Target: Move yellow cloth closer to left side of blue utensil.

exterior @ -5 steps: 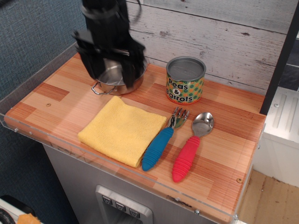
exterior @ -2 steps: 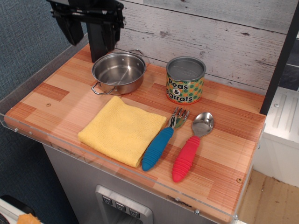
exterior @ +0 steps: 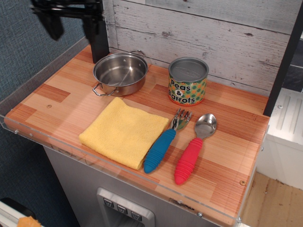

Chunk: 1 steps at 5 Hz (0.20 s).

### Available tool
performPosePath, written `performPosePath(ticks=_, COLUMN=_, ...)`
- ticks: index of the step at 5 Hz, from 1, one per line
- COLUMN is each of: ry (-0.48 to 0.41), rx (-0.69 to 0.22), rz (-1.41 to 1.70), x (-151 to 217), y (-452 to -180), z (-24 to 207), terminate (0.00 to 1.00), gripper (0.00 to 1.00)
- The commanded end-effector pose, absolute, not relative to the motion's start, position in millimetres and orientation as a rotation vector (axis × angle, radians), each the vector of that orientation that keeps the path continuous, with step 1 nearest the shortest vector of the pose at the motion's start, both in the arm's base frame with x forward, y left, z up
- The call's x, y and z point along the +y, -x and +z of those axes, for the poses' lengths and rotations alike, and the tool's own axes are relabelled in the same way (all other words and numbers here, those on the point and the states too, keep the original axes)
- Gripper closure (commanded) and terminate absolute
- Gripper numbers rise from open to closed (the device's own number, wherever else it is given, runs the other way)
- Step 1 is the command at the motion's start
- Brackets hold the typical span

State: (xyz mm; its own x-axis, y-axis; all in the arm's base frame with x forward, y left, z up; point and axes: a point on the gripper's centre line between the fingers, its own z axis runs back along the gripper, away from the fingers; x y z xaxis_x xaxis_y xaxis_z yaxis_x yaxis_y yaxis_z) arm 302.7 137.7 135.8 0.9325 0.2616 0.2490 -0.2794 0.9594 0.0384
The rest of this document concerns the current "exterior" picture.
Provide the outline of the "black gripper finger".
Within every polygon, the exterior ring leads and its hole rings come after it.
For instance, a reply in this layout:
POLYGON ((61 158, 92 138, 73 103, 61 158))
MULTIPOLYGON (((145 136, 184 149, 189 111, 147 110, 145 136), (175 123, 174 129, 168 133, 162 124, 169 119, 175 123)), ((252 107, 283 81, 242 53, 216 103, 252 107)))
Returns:
POLYGON ((85 32, 87 39, 96 39, 96 36, 99 35, 99 24, 100 20, 97 20, 93 17, 84 17, 83 21, 83 30, 85 32))
POLYGON ((64 33, 62 22, 59 16, 39 13, 39 20, 52 39, 58 41, 64 33))

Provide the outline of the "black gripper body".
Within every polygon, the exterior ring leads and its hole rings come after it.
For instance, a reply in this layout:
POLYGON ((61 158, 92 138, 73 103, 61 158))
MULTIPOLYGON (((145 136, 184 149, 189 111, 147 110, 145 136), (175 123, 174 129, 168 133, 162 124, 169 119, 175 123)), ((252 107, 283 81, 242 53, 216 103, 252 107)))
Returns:
POLYGON ((31 4, 33 12, 40 16, 103 20, 101 0, 32 0, 31 4))

